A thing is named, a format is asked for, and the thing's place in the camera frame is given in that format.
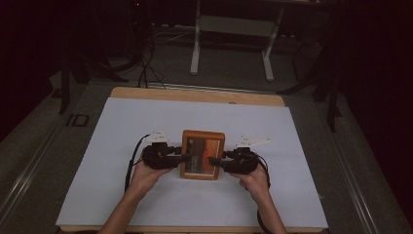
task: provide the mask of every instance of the table leg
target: table leg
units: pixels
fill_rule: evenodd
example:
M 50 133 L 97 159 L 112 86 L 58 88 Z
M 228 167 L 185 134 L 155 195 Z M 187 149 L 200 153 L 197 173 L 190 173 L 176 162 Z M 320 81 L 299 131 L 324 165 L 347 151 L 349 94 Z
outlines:
M 192 53 L 192 61 L 191 61 L 191 75 L 198 74 L 198 64 L 200 62 L 200 13 L 201 11 L 201 0 L 197 1 L 197 15 L 195 18 L 195 45 L 194 45 L 194 52 Z
M 264 62 L 264 69 L 265 69 L 265 76 L 267 77 L 267 81 L 272 82 L 274 81 L 273 75 L 273 68 L 271 67 L 270 62 L 270 53 L 273 50 L 274 41 L 277 38 L 277 33 L 279 32 L 280 23 L 282 22 L 282 15 L 284 13 L 285 8 L 281 8 L 279 11 L 279 15 L 277 17 L 277 21 L 274 23 L 273 30 L 270 36 L 270 42 L 268 44 L 267 50 L 262 52 L 262 60 Z

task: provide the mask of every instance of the white table surface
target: white table surface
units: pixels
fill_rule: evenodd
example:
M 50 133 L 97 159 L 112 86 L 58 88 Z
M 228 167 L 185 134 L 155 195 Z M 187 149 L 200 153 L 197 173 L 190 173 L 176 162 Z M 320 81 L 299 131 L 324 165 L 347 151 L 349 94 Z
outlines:
M 224 150 L 241 136 L 268 137 L 252 147 L 269 165 L 271 194 L 287 228 L 326 228 L 304 152 L 287 107 L 110 97 L 66 195 L 58 226 L 100 226 L 124 192 L 136 143 L 164 130 L 181 145 L 184 130 L 221 132 Z M 164 175 L 137 207 L 131 226 L 256 227 L 256 206 L 238 180 L 222 170 L 218 180 Z

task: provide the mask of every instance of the hand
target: hand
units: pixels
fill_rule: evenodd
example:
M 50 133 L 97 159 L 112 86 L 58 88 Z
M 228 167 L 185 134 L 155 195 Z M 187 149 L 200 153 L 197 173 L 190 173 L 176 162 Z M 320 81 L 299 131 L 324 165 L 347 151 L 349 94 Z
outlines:
M 269 193 L 267 174 L 260 164 L 254 172 L 248 175 L 231 174 L 231 176 L 240 179 L 240 186 L 249 192 L 256 203 L 262 199 L 264 194 Z
M 170 172 L 171 169 L 154 170 L 145 165 L 143 161 L 135 165 L 131 185 L 127 191 L 140 194 L 142 197 L 151 190 L 158 179 Z
M 273 198 L 268 190 L 267 173 L 259 164 L 254 172 L 248 175 L 231 174 L 240 179 L 240 186 L 246 188 L 254 202 L 265 227 L 274 234 L 286 234 L 282 219 L 274 205 Z
M 143 161 L 136 164 L 131 178 L 131 185 L 98 233 L 125 233 L 140 200 L 151 190 L 159 177 L 170 171 L 171 169 L 153 170 L 146 166 Z

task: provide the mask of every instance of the forearm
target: forearm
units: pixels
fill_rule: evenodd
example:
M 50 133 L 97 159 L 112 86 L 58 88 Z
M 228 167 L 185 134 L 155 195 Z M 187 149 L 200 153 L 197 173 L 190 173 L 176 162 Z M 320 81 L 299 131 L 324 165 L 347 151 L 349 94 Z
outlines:
M 282 223 L 282 219 L 279 212 L 274 205 L 271 194 L 265 193 L 255 200 L 258 206 L 258 212 L 260 213 L 261 220 L 265 227 L 273 234 L 286 233 L 285 227 Z
M 128 190 L 98 233 L 125 233 L 136 207 L 143 197 L 144 194 L 133 193 Z

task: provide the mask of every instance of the wooden table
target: wooden table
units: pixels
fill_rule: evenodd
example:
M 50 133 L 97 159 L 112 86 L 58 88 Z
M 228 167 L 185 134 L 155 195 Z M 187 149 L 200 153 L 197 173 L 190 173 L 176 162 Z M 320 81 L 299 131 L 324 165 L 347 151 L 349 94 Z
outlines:
M 263 123 L 273 118 L 272 125 Z M 116 88 L 106 102 L 56 225 L 64 231 L 100 228 L 123 195 L 128 161 L 137 141 L 149 131 L 159 130 L 154 126 L 167 133 L 169 145 L 176 146 L 181 143 L 182 129 L 194 130 L 194 126 L 199 127 L 195 130 L 222 130 L 226 135 L 224 150 L 232 150 L 244 131 L 270 137 L 270 143 L 251 150 L 269 164 L 270 192 L 287 230 L 320 232 L 327 227 L 292 118 L 281 97 L 135 88 Z M 174 170 L 162 176 L 142 200 L 128 231 L 262 230 L 256 221 L 256 205 L 236 179 L 222 170 L 218 180 L 183 179 L 179 170 Z

